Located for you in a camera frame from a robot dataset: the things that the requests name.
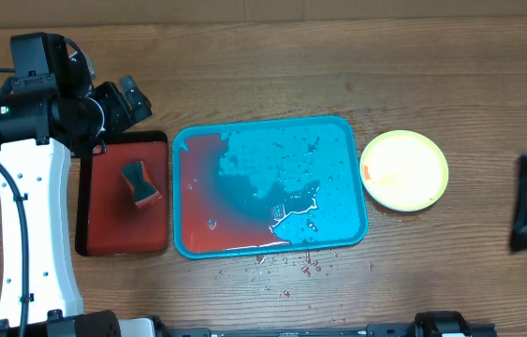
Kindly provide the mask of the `red sponge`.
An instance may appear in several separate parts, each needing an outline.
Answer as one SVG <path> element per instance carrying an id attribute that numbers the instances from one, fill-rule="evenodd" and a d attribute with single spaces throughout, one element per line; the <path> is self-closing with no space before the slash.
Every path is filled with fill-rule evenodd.
<path id="1" fill-rule="evenodd" d="M 152 181 L 143 161 L 125 165 L 121 173 L 138 208 L 153 204 L 161 198 L 161 193 Z"/>

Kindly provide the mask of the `yellow-green plate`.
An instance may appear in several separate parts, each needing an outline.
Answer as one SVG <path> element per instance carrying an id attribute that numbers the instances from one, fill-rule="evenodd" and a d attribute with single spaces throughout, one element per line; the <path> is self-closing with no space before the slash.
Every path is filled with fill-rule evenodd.
<path id="1" fill-rule="evenodd" d="M 428 137 L 392 130 L 371 140 L 359 160 L 367 193 L 396 212 L 418 212 L 446 191 L 449 168 L 442 150 Z"/>

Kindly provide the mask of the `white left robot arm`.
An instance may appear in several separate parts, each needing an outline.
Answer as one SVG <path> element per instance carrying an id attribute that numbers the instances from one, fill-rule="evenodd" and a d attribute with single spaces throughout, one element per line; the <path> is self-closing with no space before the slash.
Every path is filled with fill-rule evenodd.
<path id="1" fill-rule="evenodd" d="M 71 160 L 103 157 L 108 140 L 150 117 L 129 76 L 65 88 L 54 76 L 9 78 L 0 89 L 0 209 L 4 271 L 0 336 L 111 336 L 129 326 L 84 311 L 67 211 Z"/>

